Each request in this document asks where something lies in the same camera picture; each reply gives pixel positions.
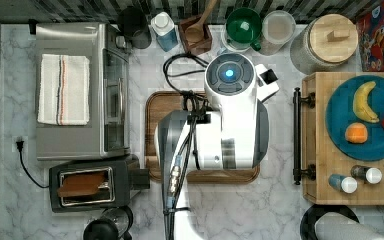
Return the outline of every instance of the orange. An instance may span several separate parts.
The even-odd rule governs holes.
[[[367,128],[362,123],[352,123],[345,131],[345,139],[351,143],[364,143],[367,137]]]

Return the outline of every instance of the power cord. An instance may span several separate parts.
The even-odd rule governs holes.
[[[180,76],[185,76],[185,75],[189,75],[189,74],[205,72],[205,69],[202,69],[202,70],[195,70],[195,71],[190,71],[190,72],[176,74],[176,75],[168,74],[168,70],[169,70],[170,65],[175,60],[180,59],[180,58],[189,58],[191,60],[194,60],[197,64],[199,64],[200,66],[202,66],[204,68],[206,68],[208,66],[207,61],[205,61],[205,60],[203,60],[197,56],[194,56],[190,53],[174,55],[171,58],[169,58],[163,65],[163,73],[164,73],[166,82],[168,83],[168,85],[171,88],[173,88],[175,91],[177,91],[178,93],[180,93],[183,96],[183,104],[182,104],[183,110],[189,111],[188,107],[187,107],[188,101],[190,101],[191,106],[192,106],[192,109],[190,110],[190,112],[191,112],[190,118],[188,118],[188,121],[190,120],[189,133],[188,133],[188,136],[186,137],[186,139],[184,140],[184,142],[182,143],[182,145],[179,149],[179,152],[177,153],[177,155],[182,155],[182,153],[186,147],[186,156],[185,156],[185,159],[183,162],[182,172],[180,174],[179,187],[177,188],[177,191],[176,191],[175,196],[174,196],[173,208],[171,209],[172,211],[169,212],[167,209],[164,210],[164,212],[168,212],[168,223],[167,224],[168,224],[169,229],[168,229],[168,236],[166,236],[166,237],[169,240],[174,239],[175,212],[178,210],[179,211],[185,210],[185,209],[177,209],[176,206],[177,206],[177,202],[179,200],[180,192],[182,190],[183,182],[184,182],[185,177],[186,177],[186,168],[188,166],[189,155],[191,153],[191,148],[192,148],[192,142],[194,142],[193,153],[194,153],[194,157],[195,157],[195,164],[197,165],[197,168],[199,169],[199,163],[198,163],[198,158],[197,158],[198,154],[197,154],[197,149],[196,149],[196,135],[195,135],[197,120],[203,119],[204,116],[206,115],[207,109],[209,109],[208,100],[205,96],[197,94],[191,90],[190,91],[182,91],[182,90],[178,89],[177,87],[175,87],[170,82],[169,77],[180,77]]]
[[[24,165],[24,162],[23,162],[23,145],[24,145],[24,141],[21,138],[18,138],[16,143],[17,143],[18,153],[20,154],[21,166],[23,167],[24,172],[27,174],[27,176],[30,178],[30,180],[32,180],[32,182],[34,184],[36,184],[36,186],[38,186],[40,188],[49,188],[49,186],[43,186],[43,185],[39,184],[36,180],[34,180],[32,175],[30,175],[29,171],[27,170],[27,168],[26,168],[26,166]]]

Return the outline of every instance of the black kettle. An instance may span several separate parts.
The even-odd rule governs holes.
[[[131,240],[132,224],[133,213],[129,207],[109,208],[86,226],[83,240]]]
[[[145,49],[151,44],[151,32],[145,14],[134,7],[124,9],[117,19],[118,30],[126,40],[132,42],[132,46]]]

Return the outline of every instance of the cereal box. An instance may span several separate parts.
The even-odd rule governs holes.
[[[363,71],[384,71],[384,1],[357,22]]]

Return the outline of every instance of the banana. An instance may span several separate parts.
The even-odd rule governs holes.
[[[374,81],[362,84],[354,94],[353,111],[355,115],[363,121],[370,123],[379,122],[378,115],[372,110],[367,103],[370,92],[375,88]]]

